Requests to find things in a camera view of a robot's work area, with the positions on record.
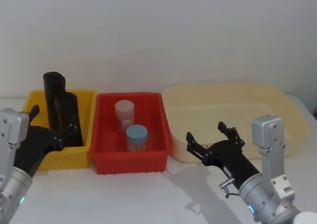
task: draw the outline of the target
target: red plastic bin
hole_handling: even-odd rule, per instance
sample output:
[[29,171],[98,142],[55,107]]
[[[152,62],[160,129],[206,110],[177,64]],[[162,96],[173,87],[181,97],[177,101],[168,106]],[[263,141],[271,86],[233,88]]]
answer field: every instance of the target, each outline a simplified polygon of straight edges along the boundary
[[[126,135],[117,131],[114,105],[134,103],[134,124],[148,129],[147,149],[128,152]],[[98,174],[161,172],[171,152],[171,137],[159,93],[109,93],[97,96],[91,158]]]

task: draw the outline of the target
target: white table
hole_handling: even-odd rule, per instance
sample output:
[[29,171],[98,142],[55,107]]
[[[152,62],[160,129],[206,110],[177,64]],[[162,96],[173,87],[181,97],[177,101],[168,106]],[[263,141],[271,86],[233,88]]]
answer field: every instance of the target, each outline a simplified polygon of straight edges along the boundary
[[[317,212],[317,122],[290,96],[310,125],[310,134],[286,174],[300,210]],[[21,109],[24,100],[0,100]],[[261,170],[261,161],[252,161]],[[225,199],[226,177],[214,167],[168,158],[164,173],[97,175],[92,169],[37,172],[12,224],[253,224],[239,197]]]

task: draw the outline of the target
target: pink jar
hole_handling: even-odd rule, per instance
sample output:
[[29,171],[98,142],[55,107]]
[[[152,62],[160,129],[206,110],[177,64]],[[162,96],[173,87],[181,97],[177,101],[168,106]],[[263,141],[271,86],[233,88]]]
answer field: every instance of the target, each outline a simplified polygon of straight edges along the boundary
[[125,133],[127,128],[134,123],[134,104],[129,100],[121,100],[114,107],[118,131]]

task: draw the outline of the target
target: jar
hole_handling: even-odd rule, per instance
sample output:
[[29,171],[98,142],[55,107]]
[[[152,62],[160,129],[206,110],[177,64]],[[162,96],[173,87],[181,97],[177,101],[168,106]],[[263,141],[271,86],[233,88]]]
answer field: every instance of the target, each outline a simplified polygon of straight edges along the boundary
[[127,131],[127,150],[131,152],[145,151],[148,140],[148,130],[142,125],[132,125]]
[[134,123],[134,104],[129,100],[121,100],[114,107],[117,129],[119,132],[125,133],[127,128]]

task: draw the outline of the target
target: white wall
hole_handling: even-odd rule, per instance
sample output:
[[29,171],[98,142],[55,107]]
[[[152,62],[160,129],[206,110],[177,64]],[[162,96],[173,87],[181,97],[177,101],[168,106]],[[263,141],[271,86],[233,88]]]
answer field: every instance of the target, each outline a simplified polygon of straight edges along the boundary
[[317,0],[0,0],[0,96],[264,81],[317,106]]

